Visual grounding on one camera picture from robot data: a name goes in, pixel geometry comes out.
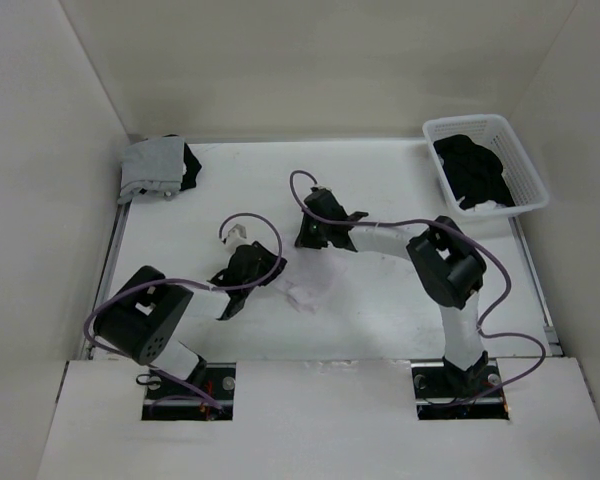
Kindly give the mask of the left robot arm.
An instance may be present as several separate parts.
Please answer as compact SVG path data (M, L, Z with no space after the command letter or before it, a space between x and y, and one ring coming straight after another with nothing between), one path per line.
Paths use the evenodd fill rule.
M93 334L137 364L157 368L180 397L194 398L204 387L206 361L174 338L184 314L229 320L254 288L275 280L286 264L257 241L241 244L211 284L197 291L168 283L159 270L144 266L121 290L131 293L96 315Z

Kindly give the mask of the white tank top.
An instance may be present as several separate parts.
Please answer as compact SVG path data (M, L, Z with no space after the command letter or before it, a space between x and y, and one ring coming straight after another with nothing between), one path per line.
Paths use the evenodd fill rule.
M346 272L345 261L322 250L291 247L287 264L272 283L298 312L315 314Z

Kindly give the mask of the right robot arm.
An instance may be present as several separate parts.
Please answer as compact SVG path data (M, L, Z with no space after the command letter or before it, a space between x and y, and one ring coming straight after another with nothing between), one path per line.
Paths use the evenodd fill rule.
M488 354L477 333L479 290L486 262L475 246L452 231L458 225L439 216L423 232L366 225L366 212L347 214L333 193L314 187L304 199L306 211L297 248L338 249L371 252L412 263L431 300L440 308L445 348L443 380L455 396L467 396L480 384Z

